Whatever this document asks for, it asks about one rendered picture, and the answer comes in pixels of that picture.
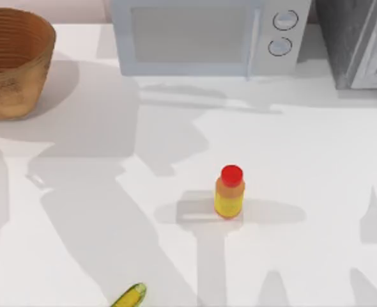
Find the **yellow and green bottle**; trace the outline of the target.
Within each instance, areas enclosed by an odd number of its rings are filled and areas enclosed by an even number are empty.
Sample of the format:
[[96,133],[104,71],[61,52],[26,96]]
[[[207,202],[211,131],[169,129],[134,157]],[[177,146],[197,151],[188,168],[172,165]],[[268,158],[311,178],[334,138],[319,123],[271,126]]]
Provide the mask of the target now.
[[110,307],[139,307],[146,296],[147,287],[144,283],[136,283],[122,294]]

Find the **pale microwave oven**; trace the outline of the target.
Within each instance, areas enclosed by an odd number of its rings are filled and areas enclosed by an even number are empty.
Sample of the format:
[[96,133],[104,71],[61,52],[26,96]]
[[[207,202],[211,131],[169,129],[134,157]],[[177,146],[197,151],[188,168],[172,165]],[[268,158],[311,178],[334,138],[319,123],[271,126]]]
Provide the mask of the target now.
[[[296,66],[312,0],[111,0],[121,72],[128,76],[244,76],[254,10],[260,9],[253,77],[286,75]],[[294,10],[298,24],[273,26],[278,12]],[[275,57],[280,37],[291,52]]]

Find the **grey cabinet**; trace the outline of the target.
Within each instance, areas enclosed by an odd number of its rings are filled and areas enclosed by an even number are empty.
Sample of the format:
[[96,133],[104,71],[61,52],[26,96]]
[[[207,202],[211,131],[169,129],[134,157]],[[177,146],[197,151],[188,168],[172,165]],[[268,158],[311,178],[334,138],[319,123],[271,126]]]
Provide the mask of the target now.
[[338,90],[377,89],[377,0],[316,0]]

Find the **brown woven basket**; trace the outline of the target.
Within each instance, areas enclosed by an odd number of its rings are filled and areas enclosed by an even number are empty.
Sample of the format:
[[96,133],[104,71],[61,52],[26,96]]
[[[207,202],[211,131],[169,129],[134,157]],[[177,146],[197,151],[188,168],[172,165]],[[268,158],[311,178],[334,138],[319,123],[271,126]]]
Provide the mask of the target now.
[[0,8],[0,120],[27,116],[37,105],[56,42],[43,17]]

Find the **microwave knob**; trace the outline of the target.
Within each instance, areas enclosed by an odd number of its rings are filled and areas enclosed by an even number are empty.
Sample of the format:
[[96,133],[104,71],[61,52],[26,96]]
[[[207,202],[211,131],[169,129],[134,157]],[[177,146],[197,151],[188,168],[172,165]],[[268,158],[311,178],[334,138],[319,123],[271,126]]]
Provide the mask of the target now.
[[268,44],[268,52],[275,57],[281,57],[289,54],[293,48],[293,42],[286,37],[280,37],[272,40]]
[[273,26],[279,31],[293,29],[299,21],[299,16],[294,10],[278,12],[273,17]]

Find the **yellow bottle with red cap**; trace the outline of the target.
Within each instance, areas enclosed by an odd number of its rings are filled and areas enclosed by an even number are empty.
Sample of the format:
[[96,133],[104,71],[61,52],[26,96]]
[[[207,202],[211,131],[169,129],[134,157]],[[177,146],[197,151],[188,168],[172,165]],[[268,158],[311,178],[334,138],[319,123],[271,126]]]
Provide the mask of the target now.
[[221,169],[215,183],[214,209],[226,219],[236,217],[242,211],[245,181],[241,167],[229,164]]

